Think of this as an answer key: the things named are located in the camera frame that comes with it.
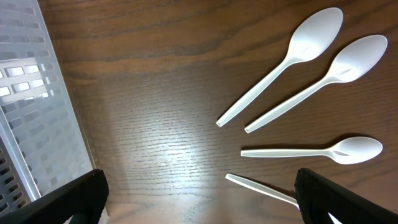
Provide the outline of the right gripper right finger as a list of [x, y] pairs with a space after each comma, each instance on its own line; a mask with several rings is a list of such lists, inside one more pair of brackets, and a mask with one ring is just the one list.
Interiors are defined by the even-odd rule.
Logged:
[[295, 179], [295, 198], [305, 224], [397, 223], [397, 214], [355, 194], [324, 176], [301, 168]]

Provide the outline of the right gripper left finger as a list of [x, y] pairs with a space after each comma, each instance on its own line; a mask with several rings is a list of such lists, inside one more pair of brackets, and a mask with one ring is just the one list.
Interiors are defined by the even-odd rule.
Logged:
[[7, 223], [98, 223], [109, 187], [103, 170], [94, 169], [40, 199], [1, 217]]

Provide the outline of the white plastic spoon top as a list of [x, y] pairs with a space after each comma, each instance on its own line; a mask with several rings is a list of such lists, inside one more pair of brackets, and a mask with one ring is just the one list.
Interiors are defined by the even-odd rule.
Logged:
[[337, 7], [318, 11], [302, 22], [293, 33], [283, 61], [255, 84], [218, 118], [224, 126], [254, 101], [287, 67], [319, 57], [334, 41], [343, 23], [343, 12]]

